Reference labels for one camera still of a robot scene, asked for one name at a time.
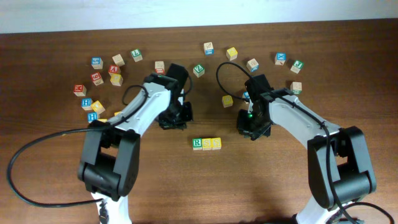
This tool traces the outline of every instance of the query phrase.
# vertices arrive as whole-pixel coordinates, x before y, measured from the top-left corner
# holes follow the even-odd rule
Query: toy block
[[[135,62],[139,62],[139,61],[142,60],[142,54],[141,54],[141,51],[139,49],[133,50],[131,52],[131,56],[132,56],[132,59],[134,59]]]
[[[201,145],[203,150],[211,150],[211,139],[202,139]]]
[[[304,66],[303,62],[301,62],[299,60],[296,60],[294,62],[294,64],[293,64],[292,68],[290,69],[290,71],[293,71],[295,73],[299,73],[299,71],[303,68],[303,66]]]
[[[91,98],[84,98],[81,100],[81,107],[84,110],[92,110],[91,105],[93,104],[93,100]]]
[[[155,62],[155,72],[164,75],[164,62]]]
[[[232,106],[233,103],[234,102],[232,100],[232,96],[229,96],[229,95],[223,96],[223,106],[224,106],[224,108]]]
[[[76,96],[86,96],[87,89],[84,85],[75,85],[75,88],[73,89],[73,93]]]
[[[192,139],[193,150],[202,150],[201,138]]]
[[[120,67],[117,65],[111,65],[109,66],[108,73],[110,76],[112,76],[113,74],[120,74]]]
[[[211,139],[211,149],[212,150],[221,149],[221,138],[212,138]]]
[[[256,61],[256,59],[252,59],[250,61],[248,61],[248,63],[246,64],[247,68],[250,70],[250,72],[254,72],[257,69],[259,69],[259,64]]]
[[[275,55],[275,64],[283,65],[286,61],[286,53],[276,53]]]
[[[292,90],[292,92],[294,94],[300,94],[302,91],[301,83],[300,82],[292,82],[292,84],[290,85],[290,90]]]
[[[214,54],[213,43],[204,43],[203,48],[205,49],[205,55],[212,55]]]
[[[87,114],[87,120],[89,123],[91,123],[92,121],[99,119],[100,115],[97,114],[96,112],[91,112]]]
[[[104,80],[102,79],[101,74],[99,72],[92,74],[91,80],[93,81],[93,83],[95,85],[100,85],[100,84],[104,83]]]
[[[205,74],[205,68],[203,68],[203,66],[199,64],[193,68],[193,73],[199,78]]]
[[[232,61],[238,57],[238,51],[232,47],[226,51],[226,57],[228,57],[228,60]]]
[[[113,59],[114,63],[118,66],[125,65],[122,55],[120,55],[120,54],[113,56],[112,59]]]
[[[104,65],[104,62],[100,57],[93,57],[91,58],[91,66],[94,69],[102,69],[102,66]]]
[[[123,77],[121,75],[114,74],[114,75],[112,75],[111,83],[112,83],[112,85],[122,86]]]
[[[244,98],[244,99],[250,99],[249,93],[245,91],[245,92],[243,93],[243,95],[242,95],[242,98]]]
[[[95,101],[92,105],[91,108],[94,110],[94,112],[97,113],[97,115],[100,115],[102,112],[105,111],[105,108],[102,106],[102,104],[97,100]]]

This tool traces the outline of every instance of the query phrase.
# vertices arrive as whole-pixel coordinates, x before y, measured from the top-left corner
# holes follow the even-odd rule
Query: robotic arm
[[[259,85],[294,102],[320,121],[324,121],[331,137],[335,156],[347,157],[347,162],[337,165],[330,157],[331,176],[338,198],[343,206],[362,200],[376,190],[376,178],[371,165],[364,134],[357,127],[340,128],[304,106],[293,93],[284,88],[274,90],[265,75],[253,77],[256,82],[245,83],[250,96],[249,109],[238,115],[239,133],[257,138],[270,136],[271,125],[279,124],[292,134],[308,150],[308,181],[313,197],[307,206],[292,219],[298,224],[324,224],[338,222],[330,218],[339,210],[330,189],[326,173],[326,135],[320,125],[307,114],[286,101],[273,97]]]
[[[86,190],[94,199],[103,199],[97,203],[101,223],[131,223],[127,195],[138,175],[140,138],[153,120],[158,117],[159,126],[163,129],[184,129],[186,122],[192,120],[191,104],[183,102],[183,86],[188,76],[182,66],[171,64],[166,76],[151,74],[145,78],[147,97],[145,91],[140,91],[108,123],[93,121],[90,124],[90,127],[116,124],[138,109],[113,128],[86,134],[78,178],[85,183]],[[118,148],[117,157],[102,151],[110,146]]]

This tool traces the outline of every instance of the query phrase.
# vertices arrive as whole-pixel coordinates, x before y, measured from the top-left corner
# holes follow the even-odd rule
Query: white wall
[[[0,33],[398,17],[398,0],[0,0]]]

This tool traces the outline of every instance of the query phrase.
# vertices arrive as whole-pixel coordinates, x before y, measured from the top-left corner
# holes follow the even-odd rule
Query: wire
[[[237,99],[240,99],[240,100],[249,100],[249,99],[243,99],[243,98],[238,97],[238,96],[234,96],[234,95],[228,93],[228,92],[221,86],[220,80],[219,80],[219,78],[218,78],[218,72],[219,72],[220,68],[221,68],[223,65],[226,65],[226,64],[230,64],[230,65],[234,65],[235,67],[238,67],[240,70],[242,70],[242,72],[243,72],[245,75],[247,75],[247,76],[249,77],[249,79],[250,79],[251,81],[253,81],[255,84],[257,84],[257,85],[259,86],[259,88],[261,88],[262,90],[266,91],[267,93],[269,93],[269,94],[272,95],[273,97],[279,98],[279,99],[285,101],[286,103],[292,105],[294,108],[297,108],[298,110],[300,110],[301,112],[303,112],[304,114],[306,114],[307,116],[309,116],[310,118],[312,118],[315,122],[317,122],[317,123],[320,125],[320,127],[325,131],[325,135],[326,135],[326,173],[327,173],[327,176],[328,176],[328,181],[329,181],[329,185],[330,185],[331,192],[332,192],[332,194],[333,194],[333,197],[334,197],[334,200],[335,200],[337,206],[339,207],[339,209],[341,210],[341,212],[344,214],[344,216],[347,218],[347,220],[350,221],[350,222],[353,223],[353,224],[358,224],[358,223],[348,214],[348,212],[345,210],[345,208],[344,208],[343,205],[341,204],[341,202],[340,202],[340,200],[339,200],[339,198],[338,198],[338,196],[337,196],[336,189],[335,189],[335,186],[334,186],[334,184],[333,184],[333,180],[332,180],[332,178],[331,178],[331,170],[330,170],[330,148],[331,148],[331,147],[330,147],[330,133],[329,133],[329,130],[327,129],[327,127],[325,126],[324,121],[320,121],[320,120],[319,120],[318,118],[316,118],[314,115],[312,115],[311,113],[309,113],[307,110],[303,109],[301,106],[296,105],[294,102],[291,102],[291,101],[289,101],[289,100],[287,100],[287,99],[281,97],[281,96],[278,95],[277,93],[274,93],[273,91],[270,91],[270,90],[268,90],[267,88],[264,88],[259,82],[257,82],[256,79],[254,79],[250,74],[248,74],[248,72],[245,71],[245,69],[243,69],[240,65],[235,64],[235,63],[233,63],[233,62],[223,62],[223,63],[221,63],[221,64],[218,66],[217,71],[216,71],[217,82],[218,82],[220,88],[221,88],[225,93],[231,95],[232,97],[235,97],[235,98],[237,98]],[[377,205],[373,205],[373,206],[370,206],[370,207],[372,207],[372,208],[376,208],[376,207],[377,207],[377,208],[380,208],[380,207],[378,207]],[[388,214],[388,213],[387,213],[385,210],[383,210],[382,208],[380,208],[380,209],[381,209],[382,211],[385,212],[385,213],[383,212],[385,215]]]
[[[123,99],[122,102],[124,103],[124,97],[127,94],[127,91],[133,87],[141,87],[144,91],[145,91],[145,96],[144,96],[144,100],[142,101],[142,103],[128,116],[126,117],[122,117],[122,119],[120,121],[118,121],[117,123],[114,123],[110,126],[102,126],[102,127],[97,127],[97,128],[80,128],[80,129],[71,129],[71,130],[67,130],[67,131],[60,131],[57,133],[53,133],[53,134],[49,134],[46,136],[43,136],[41,138],[35,139],[29,143],[27,143],[25,146],[22,146],[11,158],[10,162],[8,163],[8,167],[7,167],[7,182],[11,187],[11,190],[24,202],[28,203],[29,205],[34,205],[37,207],[42,207],[42,208],[65,208],[65,207],[72,207],[72,206],[77,206],[77,205],[86,205],[89,203],[96,203],[96,202],[101,202],[103,201],[102,198],[100,199],[96,199],[96,200],[86,200],[86,201],[81,201],[81,202],[70,202],[70,203],[42,203],[42,202],[36,202],[34,200],[31,200],[29,198],[27,198],[25,195],[23,195],[22,193],[20,193],[14,182],[12,181],[12,177],[11,177],[11,172],[12,172],[12,167],[14,166],[15,161],[17,160],[17,158],[20,156],[21,153],[23,153],[26,149],[30,148],[31,146],[40,143],[44,140],[48,140],[50,138],[54,138],[57,136],[63,136],[64,134],[73,134],[73,133],[82,133],[82,132],[88,132],[88,131],[104,131],[107,130],[109,128],[113,128],[123,122],[125,122],[127,119],[129,119],[132,115],[134,115],[135,113],[137,113],[137,111],[139,111],[145,104],[145,102],[147,101],[149,95],[148,95],[148,91],[147,89],[142,86],[142,85],[132,85],[129,88],[127,88],[127,90],[124,92],[123,95]]]

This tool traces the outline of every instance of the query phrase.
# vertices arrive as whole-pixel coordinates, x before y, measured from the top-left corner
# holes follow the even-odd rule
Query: brown wooden surface
[[[98,223],[96,207],[46,209],[19,200],[6,183],[6,166],[23,144],[56,131],[87,126],[86,112],[73,85],[83,83],[88,97],[106,108],[108,118],[123,108],[121,97],[154,71],[179,63],[192,73],[201,63],[206,73],[193,77],[188,99],[195,121],[184,131],[163,131],[152,124],[141,141],[137,182],[129,194],[129,213],[138,223],[237,223],[257,217],[290,217],[310,198],[307,153],[286,130],[274,126],[269,138],[250,141],[236,130],[244,102],[223,108],[224,93],[215,70],[236,47],[236,63],[255,58],[274,88],[292,80],[303,83],[300,100],[320,116],[342,127],[357,126],[366,135],[377,178],[376,193],[365,198],[398,218],[398,20],[308,22],[173,29],[102,30],[0,35],[0,217],[2,223]],[[203,43],[215,54],[206,57]],[[129,51],[140,48],[135,63]],[[305,63],[296,75],[273,64],[276,52]],[[99,55],[104,68],[121,54],[122,87],[94,86],[90,58]],[[233,67],[221,72],[234,93],[247,78]],[[191,140],[221,137],[220,151],[193,152]],[[18,188],[40,202],[89,200],[77,177],[84,134],[37,145],[21,155],[13,177]],[[350,213],[368,223],[387,223],[370,208]]]

